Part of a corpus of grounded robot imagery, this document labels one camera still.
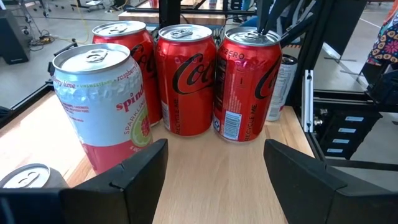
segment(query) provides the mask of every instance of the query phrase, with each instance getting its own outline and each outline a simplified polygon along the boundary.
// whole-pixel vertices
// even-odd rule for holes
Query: floor
[[[41,9],[37,5],[28,8],[34,21],[40,30],[47,30],[52,35],[62,39],[70,40],[76,38],[79,44],[89,44],[92,39],[91,30],[95,26],[108,21],[117,21],[119,12],[104,13],[103,9],[86,12],[72,10],[69,6],[73,1],[50,1],[49,18],[44,18]],[[351,59],[355,62],[342,60],[336,63],[334,60],[327,60],[329,57],[325,50],[322,50],[315,67],[315,88],[323,90],[349,90],[363,91],[366,88],[366,81],[363,77],[350,73],[359,73],[367,55],[376,40],[377,32],[390,9],[391,4],[384,3],[367,5],[361,19],[355,28],[354,34],[342,56],[342,59]],[[21,26],[27,26],[21,11],[15,10],[14,14]],[[37,36],[39,33],[32,24],[32,31]],[[55,42],[45,45],[42,50],[31,52],[30,61],[17,65],[7,65],[0,58],[0,105],[7,108],[13,107],[26,96],[38,89],[49,78],[47,73],[48,62],[53,59],[53,53],[69,44],[66,40],[57,39]],[[284,49],[285,53],[298,55],[297,49]],[[391,121],[397,121],[398,115],[384,113],[373,130],[368,134],[365,141],[360,145],[352,159],[361,161],[398,162],[398,126]],[[373,171],[362,169],[342,169],[349,174],[380,185],[389,190],[398,191],[398,173]]]

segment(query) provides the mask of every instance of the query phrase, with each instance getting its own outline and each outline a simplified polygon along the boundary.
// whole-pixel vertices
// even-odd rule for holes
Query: metal bracket
[[[301,126],[304,132],[313,131],[313,70],[306,70],[303,77]]]

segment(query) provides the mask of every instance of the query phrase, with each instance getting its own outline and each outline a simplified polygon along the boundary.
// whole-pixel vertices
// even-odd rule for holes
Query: colorful fabric
[[[379,31],[367,63],[382,65],[386,61],[390,63],[398,62],[398,0],[395,0]]]

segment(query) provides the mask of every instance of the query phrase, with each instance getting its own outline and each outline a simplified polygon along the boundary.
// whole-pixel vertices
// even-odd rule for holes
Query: lime illustration
[[[146,107],[144,107],[140,111],[140,113],[136,117],[136,120],[134,121],[134,124],[132,125],[131,141],[137,147],[144,147],[150,143],[151,139],[152,139],[152,135],[150,134],[150,122],[148,119],[148,109]]]

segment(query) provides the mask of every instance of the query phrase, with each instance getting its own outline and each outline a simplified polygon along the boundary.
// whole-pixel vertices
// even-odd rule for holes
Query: wooden table
[[[154,223],[286,223],[262,157],[264,141],[276,139],[313,156],[290,107],[247,143],[227,142],[213,128],[181,138],[160,123],[152,133],[154,140],[169,140]],[[53,92],[0,130],[0,149],[0,177],[32,162],[57,169],[71,187],[95,175]]]
[[[182,0],[181,5],[188,5],[192,0]],[[209,9],[209,0],[203,3],[199,9]],[[149,1],[145,4],[140,5],[138,8],[151,8]],[[215,9],[223,9],[223,1],[218,0]],[[224,15],[206,15],[206,14],[184,14],[184,17],[190,24],[200,24],[200,25],[219,25],[223,26],[225,24]],[[159,23],[159,13],[143,13],[143,12],[123,12],[119,15],[119,20],[121,21],[141,21],[146,23]],[[183,17],[180,20],[181,24],[186,24],[187,22]]]

